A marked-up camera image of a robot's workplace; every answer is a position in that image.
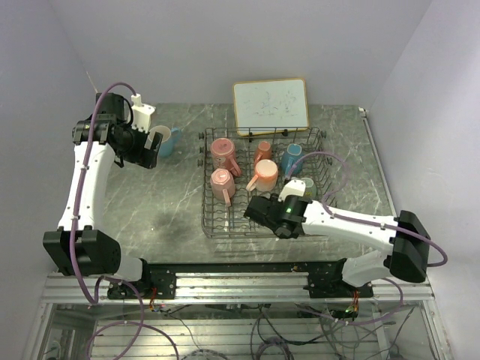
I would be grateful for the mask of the light blue mug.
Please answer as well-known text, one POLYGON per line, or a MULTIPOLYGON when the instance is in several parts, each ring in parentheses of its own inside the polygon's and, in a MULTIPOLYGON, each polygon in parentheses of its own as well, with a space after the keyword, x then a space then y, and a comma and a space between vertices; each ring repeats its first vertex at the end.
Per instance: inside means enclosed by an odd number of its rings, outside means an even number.
POLYGON ((174 150, 174 147, 176 143, 178 142, 182 131, 178 127, 173 127, 172 129, 168 128, 167 126, 164 125, 158 125, 153 127, 149 131, 148 138, 150 140, 153 140, 155 137, 155 134, 161 134, 162 135, 162 140, 159 148, 158 155, 161 158, 166 158, 169 157, 174 150))

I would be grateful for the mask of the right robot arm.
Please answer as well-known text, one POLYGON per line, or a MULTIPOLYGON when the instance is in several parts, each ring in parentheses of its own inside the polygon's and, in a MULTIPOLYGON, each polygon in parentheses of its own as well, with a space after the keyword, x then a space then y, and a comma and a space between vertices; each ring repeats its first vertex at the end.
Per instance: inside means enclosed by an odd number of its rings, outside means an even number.
POLYGON ((270 229, 279 239, 330 236, 372 248, 370 253, 337 262, 330 285, 341 297, 388 276, 413 284, 427 277, 429 244, 423 239, 428 234, 409 211, 400 217, 373 216, 325 208, 319 201, 296 195, 280 200, 272 194, 269 198, 253 196, 244 217, 270 229))

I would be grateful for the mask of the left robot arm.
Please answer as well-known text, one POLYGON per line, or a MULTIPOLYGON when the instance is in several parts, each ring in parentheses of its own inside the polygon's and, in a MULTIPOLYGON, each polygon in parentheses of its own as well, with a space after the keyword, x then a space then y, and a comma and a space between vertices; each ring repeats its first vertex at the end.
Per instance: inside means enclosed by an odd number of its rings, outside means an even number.
POLYGON ((140 94, 128 102, 119 95, 99 94, 96 117, 73 128, 75 166, 70 193, 56 230, 45 232, 43 247, 65 276, 108 275, 127 281, 127 290, 146 297, 153 287, 142 259, 126 256, 103 229, 104 197, 112 165, 145 169, 157 165, 160 135, 149 134, 155 108, 140 94))

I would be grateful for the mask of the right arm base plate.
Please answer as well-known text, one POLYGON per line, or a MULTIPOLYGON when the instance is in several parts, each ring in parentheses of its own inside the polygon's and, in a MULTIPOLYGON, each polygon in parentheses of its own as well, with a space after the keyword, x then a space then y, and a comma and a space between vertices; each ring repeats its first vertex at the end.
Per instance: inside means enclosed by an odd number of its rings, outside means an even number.
POLYGON ((372 298, 374 292, 370 286, 352 286, 343 280, 342 270, 347 258, 337 261, 301 262, 300 272, 307 273, 307 285, 311 299, 353 298, 358 293, 361 299, 372 298))

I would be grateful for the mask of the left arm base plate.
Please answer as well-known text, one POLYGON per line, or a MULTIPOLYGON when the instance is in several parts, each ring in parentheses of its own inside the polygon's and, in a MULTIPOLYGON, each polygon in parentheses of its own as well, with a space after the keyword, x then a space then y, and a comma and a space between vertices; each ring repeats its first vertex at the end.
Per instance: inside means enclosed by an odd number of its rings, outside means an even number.
MULTIPOLYGON (((177 277, 173 270, 158 264, 145 265, 142 277, 130 284, 136 288, 143 299, 174 299, 176 295, 177 277)), ((135 292, 124 283, 112 283, 107 290, 109 300, 136 299, 135 292)))

